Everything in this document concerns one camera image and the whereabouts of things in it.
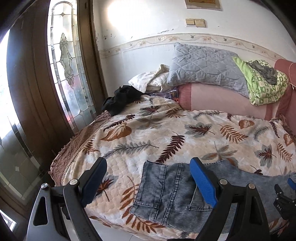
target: gray cloth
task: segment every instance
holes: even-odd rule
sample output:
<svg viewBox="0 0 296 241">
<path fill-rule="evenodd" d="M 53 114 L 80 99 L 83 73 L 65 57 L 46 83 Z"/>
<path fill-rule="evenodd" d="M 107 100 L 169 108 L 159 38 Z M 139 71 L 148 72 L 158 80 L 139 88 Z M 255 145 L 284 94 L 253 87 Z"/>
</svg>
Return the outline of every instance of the gray cloth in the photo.
<svg viewBox="0 0 296 241">
<path fill-rule="evenodd" d="M 249 98 L 247 81 L 232 57 L 231 51 L 175 43 L 173 63 L 167 83 L 204 83 L 219 85 Z"/>
<path fill-rule="evenodd" d="M 258 73 L 267 81 L 270 85 L 276 85 L 277 83 L 277 71 L 274 68 L 263 66 L 259 64 L 257 60 L 253 62 L 247 62 L 247 64 L 258 71 Z"/>
<path fill-rule="evenodd" d="M 219 179 L 225 178 L 232 185 L 245 187 L 248 183 L 254 183 L 269 222 L 280 217 L 273 206 L 276 199 L 275 184 L 280 185 L 287 197 L 295 198 L 295 192 L 287 184 L 289 177 L 296 180 L 295 172 L 286 176 L 262 176 L 239 170 L 227 160 L 205 164 L 205 167 L 213 171 Z M 141 184 L 130 213 L 166 227 L 199 233 L 212 209 L 196 187 L 189 164 L 166 166 L 144 163 Z M 229 232 L 235 210 L 236 204 L 232 204 L 223 233 Z"/>
</svg>

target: light switch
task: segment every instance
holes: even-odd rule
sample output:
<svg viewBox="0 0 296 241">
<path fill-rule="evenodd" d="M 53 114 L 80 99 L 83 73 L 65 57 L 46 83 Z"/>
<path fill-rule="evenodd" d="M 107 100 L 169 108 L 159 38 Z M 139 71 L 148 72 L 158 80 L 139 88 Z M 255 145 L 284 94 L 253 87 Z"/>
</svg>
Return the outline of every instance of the light switch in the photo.
<svg viewBox="0 0 296 241">
<path fill-rule="evenodd" d="M 205 20 L 204 19 L 195 19 L 195 26 L 199 28 L 205 28 Z"/>
<path fill-rule="evenodd" d="M 192 18 L 187 18 L 187 19 L 186 19 L 186 25 L 195 25 L 194 19 L 192 19 Z"/>
</svg>

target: green fabric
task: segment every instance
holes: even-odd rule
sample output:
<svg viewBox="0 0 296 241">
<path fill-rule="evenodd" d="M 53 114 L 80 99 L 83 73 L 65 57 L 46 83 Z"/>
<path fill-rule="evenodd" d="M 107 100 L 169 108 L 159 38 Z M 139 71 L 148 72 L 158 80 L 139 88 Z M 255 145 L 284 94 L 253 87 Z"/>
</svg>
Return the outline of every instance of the green fabric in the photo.
<svg viewBox="0 0 296 241">
<path fill-rule="evenodd" d="M 247 62 L 238 57 L 233 57 L 233 60 L 247 80 L 249 99 L 252 105 L 274 103 L 285 94 L 288 87 L 288 77 L 283 72 L 277 71 L 277 83 L 270 85 L 257 70 L 247 65 Z M 258 60 L 258 62 L 263 66 L 271 67 L 264 60 Z"/>
</svg>

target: leaf-patterned blanket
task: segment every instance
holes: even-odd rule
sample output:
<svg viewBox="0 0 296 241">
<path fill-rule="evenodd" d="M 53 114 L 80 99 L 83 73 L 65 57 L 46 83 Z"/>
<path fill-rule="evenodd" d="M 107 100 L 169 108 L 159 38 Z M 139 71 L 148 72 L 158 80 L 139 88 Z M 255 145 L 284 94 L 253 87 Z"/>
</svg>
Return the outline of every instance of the leaf-patterned blanket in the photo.
<svg viewBox="0 0 296 241">
<path fill-rule="evenodd" d="M 199 157 L 204 163 L 227 159 L 259 175 L 296 171 L 295 145 L 280 120 L 213 110 L 189 112 L 173 100 L 149 96 L 126 106 L 79 147 L 65 168 L 62 184 L 79 178 L 100 156 L 107 160 L 107 173 L 94 201 L 86 207 L 87 214 L 145 240 L 196 236 L 129 213 L 145 161 L 169 165 Z M 282 224 L 276 220 L 270 228 Z"/>
</svg>

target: picture frame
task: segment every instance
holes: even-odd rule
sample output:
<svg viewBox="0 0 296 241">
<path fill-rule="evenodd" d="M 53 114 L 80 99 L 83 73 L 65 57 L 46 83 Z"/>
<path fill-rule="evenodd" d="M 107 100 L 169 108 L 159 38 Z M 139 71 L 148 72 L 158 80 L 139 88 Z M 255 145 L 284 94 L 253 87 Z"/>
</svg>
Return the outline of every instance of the picture frame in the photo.
<svg viewBox="0 0 296 241">
<path fill-rule="evenodd" d="M 187 8 L 221 10 L 219 0 L 185 0 Z"/>
</svg>

